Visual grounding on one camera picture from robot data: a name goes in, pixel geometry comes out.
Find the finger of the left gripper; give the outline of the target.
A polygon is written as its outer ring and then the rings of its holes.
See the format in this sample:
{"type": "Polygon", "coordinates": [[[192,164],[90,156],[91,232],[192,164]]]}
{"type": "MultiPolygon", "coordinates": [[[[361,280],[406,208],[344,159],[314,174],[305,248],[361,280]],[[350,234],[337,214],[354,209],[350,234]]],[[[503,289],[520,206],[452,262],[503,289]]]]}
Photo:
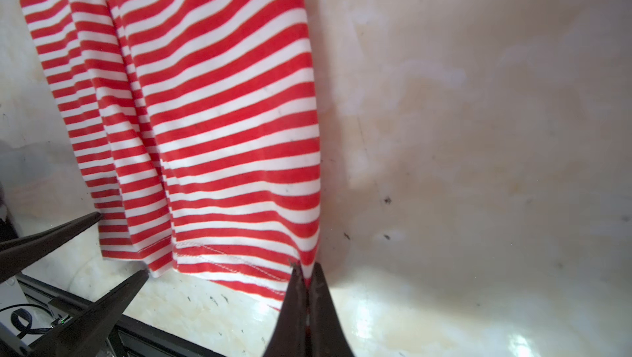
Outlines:
{"type": "Polygon", "coordinates": [[[137,271],[80,314],[39,338],[31,355],[96,356],[148,279],[147,271],[137,271]]]}
{"type": "Polygon", "coordinates": [[[16,276],[26,267],[97,224],[101,219],[101,213],[93,212],[51,230],[2,242],[1,282],[16,276]]]}

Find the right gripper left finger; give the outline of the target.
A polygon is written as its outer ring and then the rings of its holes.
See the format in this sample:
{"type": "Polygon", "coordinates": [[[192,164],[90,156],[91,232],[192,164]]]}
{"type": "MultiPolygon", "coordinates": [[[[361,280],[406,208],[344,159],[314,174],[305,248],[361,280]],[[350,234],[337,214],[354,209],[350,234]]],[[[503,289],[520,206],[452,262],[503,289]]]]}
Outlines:
{"type": "Polygon", "coordinates": [[[291,265],[291,279],[276,327],[263,357],[305,357],[308,324],[308,291],[300,264],[291,265]]]}

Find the red white striped tank top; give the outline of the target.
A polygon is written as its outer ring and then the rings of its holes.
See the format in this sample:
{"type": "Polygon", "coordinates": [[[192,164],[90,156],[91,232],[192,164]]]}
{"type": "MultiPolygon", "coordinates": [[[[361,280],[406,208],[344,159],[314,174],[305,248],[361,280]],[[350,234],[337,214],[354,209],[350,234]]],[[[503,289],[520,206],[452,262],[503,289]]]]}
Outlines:
{"type": "Polygon", "coordinates": [[[279,308],[319,245],[304,0],[19,0],[103,258],[279,308]]]}

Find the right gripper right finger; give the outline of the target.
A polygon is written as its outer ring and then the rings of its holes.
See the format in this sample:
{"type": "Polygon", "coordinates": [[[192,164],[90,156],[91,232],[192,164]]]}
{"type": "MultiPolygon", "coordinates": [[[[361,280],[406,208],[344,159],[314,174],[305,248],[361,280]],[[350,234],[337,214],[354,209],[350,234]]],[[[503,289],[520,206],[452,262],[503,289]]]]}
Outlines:
{"type": "Polygon", "coordinates": [[[324,271],[314,264],[309,286],[308,356],[354,357],[337,316],[324,271]]]}

